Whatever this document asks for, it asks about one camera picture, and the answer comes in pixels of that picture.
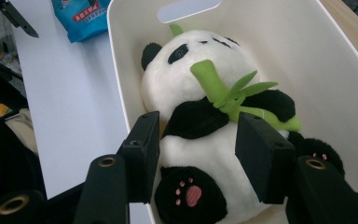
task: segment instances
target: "panda eye patch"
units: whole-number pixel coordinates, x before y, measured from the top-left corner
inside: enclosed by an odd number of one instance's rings
[[[168,63],[173,64],[174,62],[185,57],[188,52],[187,44],[181,45],[179,48],[173,51],[173,53],[168,58]]]

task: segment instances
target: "pink paw pad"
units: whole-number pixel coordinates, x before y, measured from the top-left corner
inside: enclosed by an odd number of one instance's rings
[[[200,200],[200,197],[202,196],[202,189],[195,185],[191,186],[191,184],[194,182],[194,179],[191,177],[187,180],[187,182],[189,183],[189,185],[186,190],[186,204],[189,207],[194,207],[197,205],[197,203]],[[184,187],[186,186],[185,181],[181,181],[179,183],[179,186],[180,188],[184,189]],[[181,196],[182,194],[182,190],[180,188],[175,191],[175,194],[177,196]],[[177,199],[175,202],[175,204],[178,206],[181,205],[181,203],[182,203],[181,199]]]

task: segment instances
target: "panda head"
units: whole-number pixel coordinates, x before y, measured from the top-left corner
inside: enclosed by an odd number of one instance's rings
[[[182,33],[164,47],[149,44],[142,59],[145,74],[141,93],[146,109],[158,110],[160,117],[168,120],[179,104],[204,98],[202,87],[190,72],[194,63],[203,60],[213,62],[228,87],[256,70],[238,43],[209,31]]]

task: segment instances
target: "green bamboo leaf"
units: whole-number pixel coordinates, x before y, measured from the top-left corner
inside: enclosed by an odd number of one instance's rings
[[[237,92],[237,94],[235,96],[236,96],[236,98],[239,98],[242,95],[246,95],[246,96],[256,95],[262,91],[266,91],[269,88],[277,86],[277,85],[278,85],[277,82],[259,82],[259,83],[256,83],[249,87],[246,87],[245,89]]]
[[[246,99],[246,95],[243,95],[236,100],[232,100],[232,101],[228,102],[226,105],[222,106],[219,109],[223,113],[229,113],[235,109],[238,109],[245,99]]]
[[[238,95],[238,92],[244,86],[246,86],[255,77],[256,74],[257,74],[257,70],[240,78],[236,83],[234,83],[232,88],[228,91],[227,95],[220,101],[215,102],[214,106],[220,107],[220,106],[226,105],[231,100],[235,100],[235,99],[239,98],[240,96]]]

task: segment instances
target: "panda ear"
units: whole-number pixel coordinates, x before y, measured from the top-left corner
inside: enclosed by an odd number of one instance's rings
[[[144,70],[146,70],[146,67],[153,61],[161,49],[162,46],[156,43],[150,43],[145,47],[142,54],[142,68]]]

